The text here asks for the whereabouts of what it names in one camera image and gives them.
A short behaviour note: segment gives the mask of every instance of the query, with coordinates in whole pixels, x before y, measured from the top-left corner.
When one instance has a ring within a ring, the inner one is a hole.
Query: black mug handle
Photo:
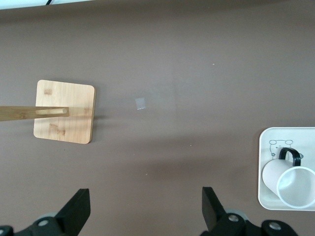
[[[301,156],[299,152],[291,147],[284,147],[280,151],[279,159],[285,160],[286,153],[290,152],[293,157],[293,166],[300,166],[301,165]]]

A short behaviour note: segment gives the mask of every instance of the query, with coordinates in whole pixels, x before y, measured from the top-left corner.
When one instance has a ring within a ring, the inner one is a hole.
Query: cup
[[[287,152],[292,154],[293,163],[285,159]],[[293,148],[282,148],[279,159],[265,165],[262,180],[291,208],[303,209],[315,203],[315,172],[301,166],[300,154]]]

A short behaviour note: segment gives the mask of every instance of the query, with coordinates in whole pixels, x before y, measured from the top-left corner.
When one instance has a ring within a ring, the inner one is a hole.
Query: silver screw
[[[281,226],[276,222],[270,222],[269,227],[273,230],[280,230],[281,229]]]
[[[38,226],[44,226],[48,224],[48,220],[42,220],[38,223]]]
[[[236,215],[229,215],[228,219],[232,222],[238,222],[239,221],[239,219]]]

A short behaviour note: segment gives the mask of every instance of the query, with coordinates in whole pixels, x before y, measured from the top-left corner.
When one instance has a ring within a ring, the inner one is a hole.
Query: square wooden board
[[[95,108],[93,86],[40,80],[36,106],[69,107],[69,117],[35,119],[35,137],[78,144],[91,141]]]

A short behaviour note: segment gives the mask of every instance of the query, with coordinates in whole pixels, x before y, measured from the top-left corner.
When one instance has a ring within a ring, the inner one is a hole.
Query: white tray
[[[259,139],[258,200],[269,210],[314,211],[315,205],[294,209],[281,202],[262,181],[261,173],[265,164],[279,157],[281,148],[294,148],[301,154],[301,166],[315,171],[315,127],[272,127],[264,130]]]

